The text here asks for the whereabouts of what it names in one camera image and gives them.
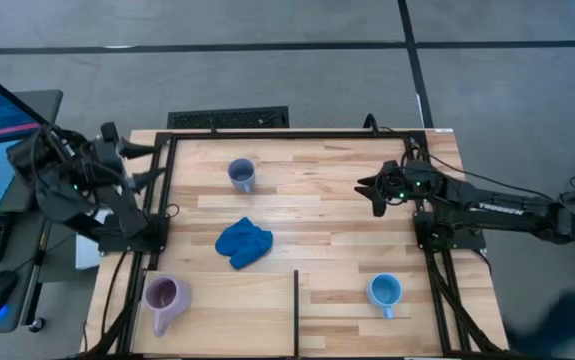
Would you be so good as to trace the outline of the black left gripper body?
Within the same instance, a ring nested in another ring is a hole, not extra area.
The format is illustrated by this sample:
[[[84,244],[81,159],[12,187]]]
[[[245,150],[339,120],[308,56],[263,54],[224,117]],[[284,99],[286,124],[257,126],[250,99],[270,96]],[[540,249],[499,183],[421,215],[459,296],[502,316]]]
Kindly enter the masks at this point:
[[[104,123],[101,135],[89,145],[92,183],[98,187],[120,186],[128,191],[136,191],[135,182],[123,165],[120,154],[121,137],[113,122]]]

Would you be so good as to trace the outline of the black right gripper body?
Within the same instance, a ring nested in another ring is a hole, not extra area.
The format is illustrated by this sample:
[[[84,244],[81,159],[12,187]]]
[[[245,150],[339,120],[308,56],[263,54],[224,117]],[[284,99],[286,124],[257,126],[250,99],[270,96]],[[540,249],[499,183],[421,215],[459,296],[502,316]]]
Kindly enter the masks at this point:
[[[426,164],[424,162],[385,163],[385,202],[400,205],[426,198]]]

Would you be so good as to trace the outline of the light blue mug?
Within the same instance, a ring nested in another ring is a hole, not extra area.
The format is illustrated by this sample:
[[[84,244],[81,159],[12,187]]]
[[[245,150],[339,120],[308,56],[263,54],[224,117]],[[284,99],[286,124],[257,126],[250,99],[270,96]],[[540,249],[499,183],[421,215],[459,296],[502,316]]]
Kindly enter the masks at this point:
[[[403,295],[400,280],[390,273],[375,275],[366,287],[368,301],[378,307],[385,319],[395,317],[394,306],[398,304]]]

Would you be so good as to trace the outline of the grey-blue mug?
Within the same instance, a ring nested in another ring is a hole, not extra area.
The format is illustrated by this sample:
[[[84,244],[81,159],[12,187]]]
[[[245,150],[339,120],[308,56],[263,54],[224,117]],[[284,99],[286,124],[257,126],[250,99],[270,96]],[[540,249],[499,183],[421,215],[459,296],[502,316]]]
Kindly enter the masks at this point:
[[[240,192],[250,194],[255,187],[254,164],[245,158],[233,160],[227,170],[229,179],[234,188]]]

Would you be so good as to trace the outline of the pink ribbed mug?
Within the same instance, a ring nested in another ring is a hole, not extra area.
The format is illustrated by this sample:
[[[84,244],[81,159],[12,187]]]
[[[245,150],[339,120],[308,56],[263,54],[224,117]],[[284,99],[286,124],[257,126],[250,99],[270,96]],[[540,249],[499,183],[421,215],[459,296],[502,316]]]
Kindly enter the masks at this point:
[[[171,322],[190,307],[191,301],[192,291],[187,282],[169,275],[155,277],[144,290],[145,305],[154,312],[154,335],[164,336]]]

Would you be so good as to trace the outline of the black floor vent grille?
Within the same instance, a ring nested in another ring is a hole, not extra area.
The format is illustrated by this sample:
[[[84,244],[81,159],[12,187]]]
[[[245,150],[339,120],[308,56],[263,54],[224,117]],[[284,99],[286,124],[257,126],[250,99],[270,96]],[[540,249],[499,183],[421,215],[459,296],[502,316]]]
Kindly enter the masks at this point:
[[[167,129],[289,128],[287,106],[170,112]]]

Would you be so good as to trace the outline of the white box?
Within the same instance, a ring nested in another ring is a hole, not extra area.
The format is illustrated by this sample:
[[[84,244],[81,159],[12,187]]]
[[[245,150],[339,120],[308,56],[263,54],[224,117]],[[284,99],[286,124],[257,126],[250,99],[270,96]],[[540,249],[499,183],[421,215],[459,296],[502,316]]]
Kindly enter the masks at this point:
[[[98,243],[81,234],[75,237],[75,269],[86,270],[98,267],[101,261],[101,253]]]

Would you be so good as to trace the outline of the blue cloth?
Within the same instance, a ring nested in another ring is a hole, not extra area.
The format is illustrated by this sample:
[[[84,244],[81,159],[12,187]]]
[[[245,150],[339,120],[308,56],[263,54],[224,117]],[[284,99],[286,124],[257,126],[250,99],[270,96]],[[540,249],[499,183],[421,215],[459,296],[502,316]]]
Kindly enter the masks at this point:
[[[216,251],[229,257],[234,269],[242,269],[264,256],[273,246],[273,233],[247,217],[226,228],[215,243]]]

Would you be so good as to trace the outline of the person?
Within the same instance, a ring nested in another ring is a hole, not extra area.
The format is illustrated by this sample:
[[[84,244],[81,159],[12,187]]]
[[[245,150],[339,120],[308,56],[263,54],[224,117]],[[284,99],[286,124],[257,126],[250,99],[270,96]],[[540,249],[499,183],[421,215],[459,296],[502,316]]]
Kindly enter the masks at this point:
[[[505,332],[517,352],[551,357],[557,348],[575,338],[575,291],[564,292],[530,330],[519,331],[507,325]]]

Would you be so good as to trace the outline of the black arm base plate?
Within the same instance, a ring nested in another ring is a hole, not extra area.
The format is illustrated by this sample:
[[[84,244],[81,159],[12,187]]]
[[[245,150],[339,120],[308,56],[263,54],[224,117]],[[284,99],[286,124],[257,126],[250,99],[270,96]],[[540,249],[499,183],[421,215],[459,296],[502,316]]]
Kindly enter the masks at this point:
[[[162,252],[167,246],[170,219],[154,214],[149,224],[134,236],[124,235],[119,227],[118,218],[108,215],[105,223],[93,230],[98,250],[109,252]]]
[[[453,249],[481,250],[486,247],[482,231],[464,225],[439,224],[433,212],[413,215],[417,244],[423,249],[441,252]]]

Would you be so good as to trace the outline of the black table frame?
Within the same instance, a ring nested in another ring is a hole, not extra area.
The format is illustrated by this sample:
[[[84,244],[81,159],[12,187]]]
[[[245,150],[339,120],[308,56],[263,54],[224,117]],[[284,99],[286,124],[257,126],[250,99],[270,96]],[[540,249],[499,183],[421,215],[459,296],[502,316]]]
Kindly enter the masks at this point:
[[[92,348],[134,301],[115,349],[188,357],[290,356],[293,358],[293,271],[300,281],[300,357],[440,356],[472,349],[473,340],[429,282],[407,203],[381,217],[355,190],[356,182],[403,154],[399,132],[367,129],[139,130],[136,143],[162,141],[162,151],[132,160],[140,172],[167,173],[142,198],[171,214],[167,246],[159,255],[105,256],[100,264],[83,344]],[[252,193],[232,185],[236,159],[255,167]],[[273,233],[272,248],[234,269],[215,243],[247,217]],[[366,296],[377,274],[396,276],[403,295],[385,319]],[[160,275],[187,282],[190,307],[162,337],[145,287]]]

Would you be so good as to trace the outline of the black shelf support frame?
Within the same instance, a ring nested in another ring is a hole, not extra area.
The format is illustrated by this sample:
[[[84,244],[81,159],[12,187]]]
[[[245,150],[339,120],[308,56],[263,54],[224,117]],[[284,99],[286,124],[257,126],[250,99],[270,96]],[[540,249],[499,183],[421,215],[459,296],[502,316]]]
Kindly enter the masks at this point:
[[[300,357],[300,335],[299,335],[299,329],[300,329],[300,324],[299,324],[299,320],[300,320],[300,281],[299,281],[299,270],[294,270],[293,271],[293,285],[294,285],[294,304],[293,304],[293,322],[294,322],[294,326],[293,326],[293,358],[294,359],[298,359]]]

